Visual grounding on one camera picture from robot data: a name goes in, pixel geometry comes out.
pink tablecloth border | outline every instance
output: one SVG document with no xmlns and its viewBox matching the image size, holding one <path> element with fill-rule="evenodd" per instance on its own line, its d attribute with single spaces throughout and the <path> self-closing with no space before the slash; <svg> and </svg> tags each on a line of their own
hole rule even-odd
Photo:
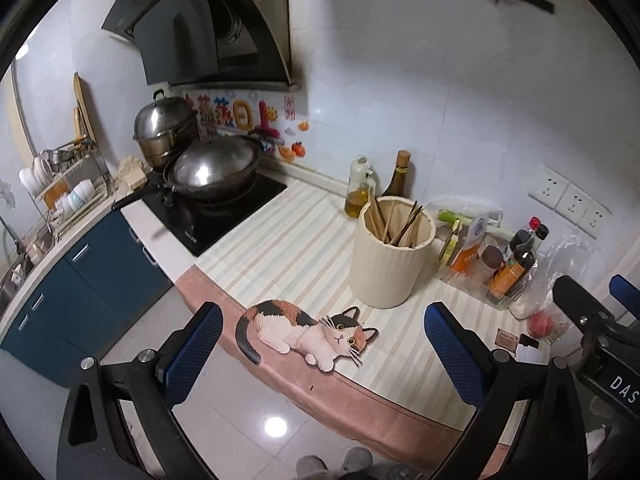
<svg viewBox="0 0 640 480">
<path fill-rule="evenodd" d="M 460 436 L 458 430 L 417 415 L 337 372 L 320 372 L 295 352 L 279 354 L 258 340 L 250 326 L 249 340 L 262 356 L 260 365 L 254 365 L 239 350 L 234 335 L 244 308 L 195 266 L 175 285 L 192 312 L 205 301 L 217 303 L 224 315 L 222 348 L 257 379 L 336 433 L 423 470 L 435 468 Z M 483 477 L 498 471 L 508 450 L 498 444 Z"/>
</svg>

cat tail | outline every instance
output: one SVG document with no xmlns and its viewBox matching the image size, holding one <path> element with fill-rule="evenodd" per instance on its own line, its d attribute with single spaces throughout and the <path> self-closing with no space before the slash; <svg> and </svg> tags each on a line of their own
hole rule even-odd
<svg viewBox="0 0 640 480">
<path fill-rule="evenodd" d="M 258 314 L 258 309 L 252 306 L 238 319 L 238 323 L 236 324 L 236 344 L 242 353 L 249 358 L 249 361 L 254 365 L 259 365 L 262 358 L 255 348 L 251 346 L 251 343 L 249 343 L 246 337 L 246 330 L 249 327 L 249 323 L 252 322 L 256 314 Z"/>
</svg>

cat face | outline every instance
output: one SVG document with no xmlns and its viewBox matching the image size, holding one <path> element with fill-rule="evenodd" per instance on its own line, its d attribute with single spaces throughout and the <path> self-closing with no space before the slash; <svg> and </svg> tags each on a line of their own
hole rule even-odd
<svg viewBox="0 0 640 480">
<path fill-rule="evenodd" d="M 360 309 L 352 306 L 340 314 L 322 319 L 324 336 L 338 355 L 351 357 L 361 365 L 360 353 L 378 334 L 375 328 L 363 328 L 357 321 Z"/>
</svg>

power socket panel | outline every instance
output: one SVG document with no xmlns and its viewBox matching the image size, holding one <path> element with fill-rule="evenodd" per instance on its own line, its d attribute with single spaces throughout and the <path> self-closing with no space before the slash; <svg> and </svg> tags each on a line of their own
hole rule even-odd
<svg viewBox="0 0 640 480">
<path fill-rule="evenodd" d="M 578 222 L 582 220 L 582 217 L 587 212 L 591 200 L 589 195 L 573 182 L 570 182 L 556 206 L 556 211 L 572 224 L 578 225 Z"/>
<path fill-rule="evenodd" d="M 578 223 L 578 227 L 592 237 L 598 238 L 610 218 L 611 212 L 608 209 L 595 200 L 591 200 L 586 213 Z"/>
<path fill-rule="evenodd" d="M 568 186 L 569 181 L 564 176 L 540 165 L 529 179 L 527 192 L 538 202 L 555 209 Z"/>
</svg>

black stove top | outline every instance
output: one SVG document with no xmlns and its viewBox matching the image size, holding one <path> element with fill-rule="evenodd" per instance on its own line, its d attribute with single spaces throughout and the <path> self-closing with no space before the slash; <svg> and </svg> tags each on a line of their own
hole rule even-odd
<svg viewBox="0 0 640 480">
<path fill-rule="evenodd" d="M 162 176 L 152 172 L 148 179 L 152 185 L 160 182 Z M 200 256 L 286 188 L 285 184 L 256 174 L 255 183 L 249 186 L 244 196 L 223 205 L 160 192 L 145 196 L 143 201 L 191 254 Z"/>
</svg>

